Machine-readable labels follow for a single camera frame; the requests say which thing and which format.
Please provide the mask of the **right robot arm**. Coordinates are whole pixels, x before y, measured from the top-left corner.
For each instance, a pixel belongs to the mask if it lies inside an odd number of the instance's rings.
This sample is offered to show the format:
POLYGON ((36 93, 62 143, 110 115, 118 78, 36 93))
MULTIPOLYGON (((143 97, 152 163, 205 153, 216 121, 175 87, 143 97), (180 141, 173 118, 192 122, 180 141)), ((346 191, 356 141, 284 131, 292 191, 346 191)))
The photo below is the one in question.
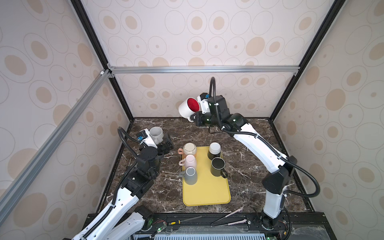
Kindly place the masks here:
POLYGON ((269 173, 262 181, 266 198, 260 216, 264 229, 270 231, 277 226, 287 194, 305 198, 314 198, 320 194, 319 182, 297 165, 294 156, 287 156, 273 147, 241 114, 230 113, 225 98, 216 93, 215 78, 211 78, 209 92, 202 93, 197 102, 201 110, 188 118, 190 122, 194 122, 198 127, 216 126, 247 147, 267 168, 269 173), (313 193, 302 194, 288 190, 288 183, 296 170, 304 173, 314 183, 313 193))

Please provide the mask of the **white speckled mug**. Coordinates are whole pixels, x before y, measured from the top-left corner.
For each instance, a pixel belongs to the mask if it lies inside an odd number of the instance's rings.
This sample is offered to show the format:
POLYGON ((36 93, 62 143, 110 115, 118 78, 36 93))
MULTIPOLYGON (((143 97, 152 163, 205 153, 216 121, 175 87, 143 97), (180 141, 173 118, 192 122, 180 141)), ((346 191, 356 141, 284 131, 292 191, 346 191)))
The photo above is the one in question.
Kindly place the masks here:
POLYGON ((150 129, 150 136, 155 142, 156 145, 160 144, 163 141, 164 132, 161 127, 153 127, 150 129))

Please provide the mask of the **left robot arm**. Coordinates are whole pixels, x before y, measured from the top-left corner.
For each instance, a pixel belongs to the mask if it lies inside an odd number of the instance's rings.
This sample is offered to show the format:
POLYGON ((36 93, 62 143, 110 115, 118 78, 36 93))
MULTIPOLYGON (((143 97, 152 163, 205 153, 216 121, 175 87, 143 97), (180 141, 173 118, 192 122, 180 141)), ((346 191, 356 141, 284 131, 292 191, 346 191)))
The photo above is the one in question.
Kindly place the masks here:
POLYGON ((168 133, 156 142, 147 129, 133 138, 123 128, 118 128, 123 145, 132 153, 135 161, 128 167, 115 188, 113 199, 77 235, 75 240, 128 240, 140 231, 148 221, 151 211, 137 208, 127 219, 124 215, 155 183, 160 174, 161 161, 174 148, 168 133))

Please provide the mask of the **white mug red inside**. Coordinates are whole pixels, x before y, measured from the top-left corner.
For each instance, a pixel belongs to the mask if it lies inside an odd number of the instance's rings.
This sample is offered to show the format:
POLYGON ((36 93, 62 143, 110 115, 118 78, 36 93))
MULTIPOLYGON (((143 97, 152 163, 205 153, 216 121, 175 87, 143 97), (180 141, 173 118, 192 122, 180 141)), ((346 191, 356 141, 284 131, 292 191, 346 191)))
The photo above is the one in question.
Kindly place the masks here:
POLYGON ((194 98, 188 98, 187 100, 183 101, 178 108, 180 115, 187 119, 189 122, 193 122, 193 120, 191 120, 191 116, 199 110, 200 105, 194 98))

